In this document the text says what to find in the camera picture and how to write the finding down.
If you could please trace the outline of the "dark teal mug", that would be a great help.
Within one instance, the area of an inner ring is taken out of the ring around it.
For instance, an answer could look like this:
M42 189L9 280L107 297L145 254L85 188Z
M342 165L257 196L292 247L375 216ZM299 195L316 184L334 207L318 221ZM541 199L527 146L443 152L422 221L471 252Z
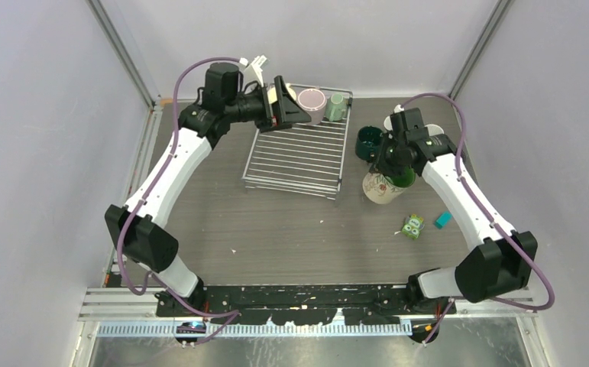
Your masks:
M354 146L355 155L367 163L374 162L383 141L383 130L375 126L360 128Z

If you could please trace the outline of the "cream mug front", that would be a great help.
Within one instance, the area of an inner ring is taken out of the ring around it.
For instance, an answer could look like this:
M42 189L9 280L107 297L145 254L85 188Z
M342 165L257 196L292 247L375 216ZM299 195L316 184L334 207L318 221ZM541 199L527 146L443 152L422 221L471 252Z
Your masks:
M379 172L367 173L362 180L364 195L373 203L386 205L407 191L416 180L413 171L390 177Z

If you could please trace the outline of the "light green mug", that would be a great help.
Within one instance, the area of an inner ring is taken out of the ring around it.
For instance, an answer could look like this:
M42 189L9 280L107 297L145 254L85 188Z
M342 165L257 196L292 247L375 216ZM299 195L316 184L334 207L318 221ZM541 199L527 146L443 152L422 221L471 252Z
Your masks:
M391 122L391 118L389 116L387 116L384 121L383 121L383 126L385 128L386 131L391 132L393 130L393 126L392 126L392 122Z

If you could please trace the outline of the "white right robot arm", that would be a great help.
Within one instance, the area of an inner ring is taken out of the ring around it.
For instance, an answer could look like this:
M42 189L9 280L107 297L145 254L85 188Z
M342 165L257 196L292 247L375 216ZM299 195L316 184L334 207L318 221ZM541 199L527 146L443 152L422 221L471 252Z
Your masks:
M465 170L446 134L430 135L419 109L396 107L385 119L386 133L375 171L397 176L412 171L442 199L458 224L469 253L456 266L409 276L406 303L427 313L440 297L481 302L527 286L538 244L531 232L518 232L484 197Z

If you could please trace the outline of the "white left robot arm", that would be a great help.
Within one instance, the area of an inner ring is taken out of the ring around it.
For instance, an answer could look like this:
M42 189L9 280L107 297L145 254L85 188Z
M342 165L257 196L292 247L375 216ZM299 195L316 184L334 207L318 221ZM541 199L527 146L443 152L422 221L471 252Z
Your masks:
M173 109L173 134L159 161L122 206L111 205L105 222L118 260L131 260L176 294L175 306L194 317L204 307L196 289L201 279L179 257L179 242L165 230L177 197L196 168L232 124L252 122L261 132L292 128L311 117L296 102L283 77L272 87L263 78L264 55L253 60L211 57L186 69L206 65L196 101Z

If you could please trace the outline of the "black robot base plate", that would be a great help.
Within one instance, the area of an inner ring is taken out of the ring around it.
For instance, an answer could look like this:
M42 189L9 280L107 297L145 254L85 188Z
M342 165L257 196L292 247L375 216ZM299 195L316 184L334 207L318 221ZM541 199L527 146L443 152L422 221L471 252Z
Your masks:
M188 304L221 325L328 325L342 316L349 326L394 324L396 316L439 317L448 299L416 300L403 285L322 284L200 287Z

